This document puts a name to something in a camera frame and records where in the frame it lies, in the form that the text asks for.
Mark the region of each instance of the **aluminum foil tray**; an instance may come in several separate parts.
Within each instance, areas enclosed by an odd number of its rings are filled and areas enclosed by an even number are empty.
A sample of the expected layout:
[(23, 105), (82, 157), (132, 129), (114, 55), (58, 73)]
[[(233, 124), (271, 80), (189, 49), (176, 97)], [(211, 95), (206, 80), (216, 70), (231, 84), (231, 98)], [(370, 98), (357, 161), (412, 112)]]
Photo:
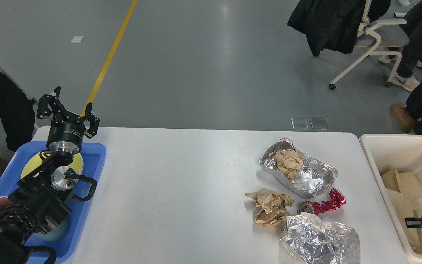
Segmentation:
[[(276, 161), (273, 159), (273, 156), (279, 150), (287, 149), (295, 150), (303, 161), (303, 169), (297, 171), (294, 182), (290, 182), (286, 178), (286, 175), (274, 169)], [(295, 192), (300, 197), (308, 199), (317, 197), (331, 189), (335, 179), (338, 177), (338, 171), (334, 167), (296, 149), (289, 137), (284, 137), (271, 146), (258, 160), (258, 163), (289, 190)]]

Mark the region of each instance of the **gray floor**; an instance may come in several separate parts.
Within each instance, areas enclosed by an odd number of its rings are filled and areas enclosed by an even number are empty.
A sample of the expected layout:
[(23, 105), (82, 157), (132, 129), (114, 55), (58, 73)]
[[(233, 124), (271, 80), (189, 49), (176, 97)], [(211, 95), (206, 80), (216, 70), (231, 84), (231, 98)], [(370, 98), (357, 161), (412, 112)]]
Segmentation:
[[(131, 2), (0, 0), (0, 62), (36, 98), (60, 85), (80, 113)], [(94, 102), (101, 126), (292, 131), (291, 117), (324, 117), (330, 132), (403, 133), (389, 107), (409, 92), (384, 87), (392, 65), (367, 58), (329, 90), (362, 51), (312, 57), (286, 26), (296, 4), (138, 0)], [(392, 0), (384, 18), (410, 7)]]

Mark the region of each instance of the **office chair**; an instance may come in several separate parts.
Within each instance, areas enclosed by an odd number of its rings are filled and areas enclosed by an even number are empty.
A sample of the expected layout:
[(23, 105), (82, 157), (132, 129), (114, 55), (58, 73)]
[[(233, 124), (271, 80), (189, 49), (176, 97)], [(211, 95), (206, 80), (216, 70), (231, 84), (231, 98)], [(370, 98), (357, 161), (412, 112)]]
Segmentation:
[[(0, 63), (0, 70), (1, 70), (1, 72), (4, 73), (4, 75), (6, 75), (9, 78), (9, 80), (14, 82), (14, 84), (17, 86), (17, 88), (19, 88), (25, 94), (27, 99), (29, 99), (33, 103), (37, 102), (37, 100), (34, 97), (30, 96), (24, 89), (22, 89), (22, 87), (5, 71), (5, 69), (1, 66), (1, 63)], [(34, 127), (35, 127), (35, 131), (37, 131), (40, 128), (40, 126), (37, 124), (37, 119), (35, 119)]]
[[(367, 56), (370, 55), (393, 55), (397, 56), (395, 65), (393, 66), (392, 71), (388, 77), (385, 86), (390, 86), (392, 84), (392, 79), (397, 72), (398, 65), (401, 60), (400, 51), (389, 51), (387, 48), (396, 47), (402, 48), (409, 42), (409, 38), (406, 33), (400, 28), (399, 25), (406, 24), (407, 21), (404, 19), (384, 19), (377, 20), (375, 22), (370, 22), (367, 14), (369, 12), (371, 0), (366, 0), (366, 5), (364, 7), (364, 13), (362, 14), (362, 21), (359, 25), (358, 36), (356, 39), (355, 46), (363, 49), (367, 49), (361, 57), (359, 57), (355, 62), (353, 62), (349, 67), (343, 70), (335, 79), (330, 82), (330, 90), (336, 88), (336, 82), (345, 76), (350, 70), (352, 70), (356, 65), (364, 60)], [(377, 48), (384, 48), (384, 51), (378, 51)]]

